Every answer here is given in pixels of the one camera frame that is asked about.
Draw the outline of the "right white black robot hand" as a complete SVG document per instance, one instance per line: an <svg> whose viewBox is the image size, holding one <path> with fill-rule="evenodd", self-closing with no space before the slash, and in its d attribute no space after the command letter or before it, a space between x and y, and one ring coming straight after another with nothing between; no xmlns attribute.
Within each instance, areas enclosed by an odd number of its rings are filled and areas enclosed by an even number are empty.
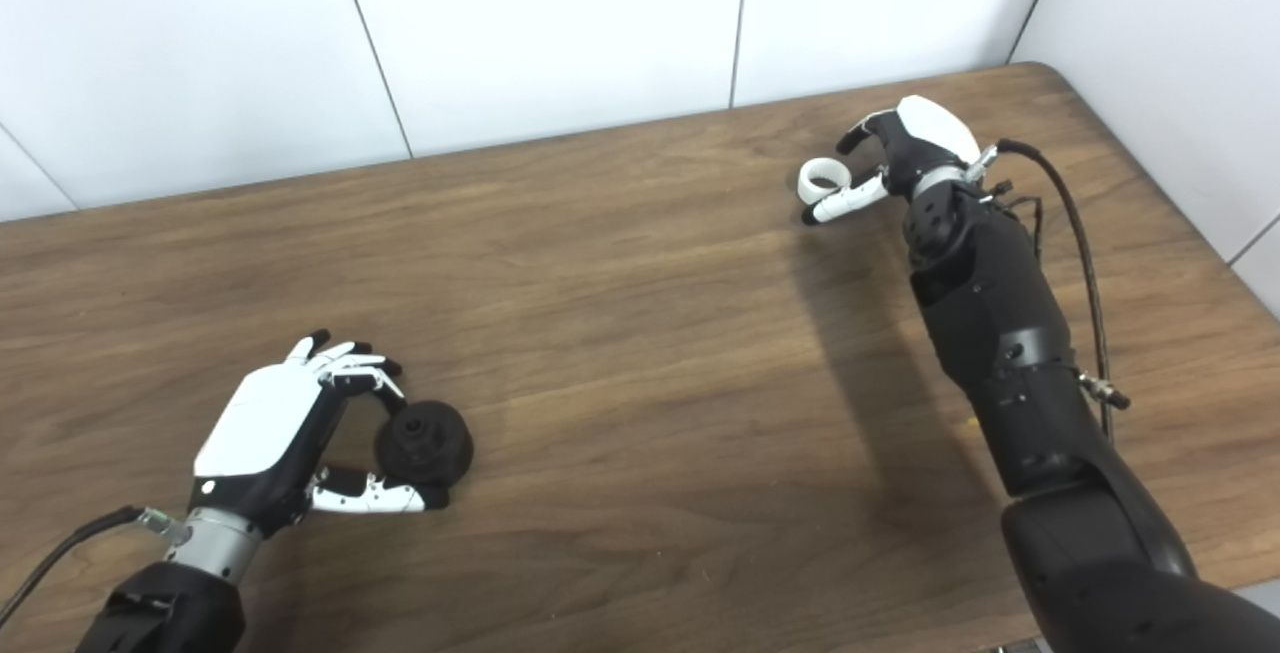
<svg viewBox="0 0 1280 653"><path fill-rule="evenodd" d="M836 220L882 198L914 198L932 184L979 183L996 151L982 150L969 125L932 100L910 93L893 109L870 111L836 143L849 156L877 140L884 161L863 183L855 184L847 166L835 157L812 157L797 173L797 197L808 227Z"/></svg>

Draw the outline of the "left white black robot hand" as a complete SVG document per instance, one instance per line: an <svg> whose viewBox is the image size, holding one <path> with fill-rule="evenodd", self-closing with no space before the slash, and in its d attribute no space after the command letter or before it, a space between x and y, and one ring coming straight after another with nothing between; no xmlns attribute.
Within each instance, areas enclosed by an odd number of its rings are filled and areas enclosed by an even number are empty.
<svg viewBox="0 0 1280 653"><path fill-rule="evenodd" d="M447 487L323 464L349 399L375 394L388 414L407 406L397 362L365 342L328 346L329 337L317 330L242 379L195 457L189 510L234 515L269 539L314 510L399 515L449 506Z"/></svg>

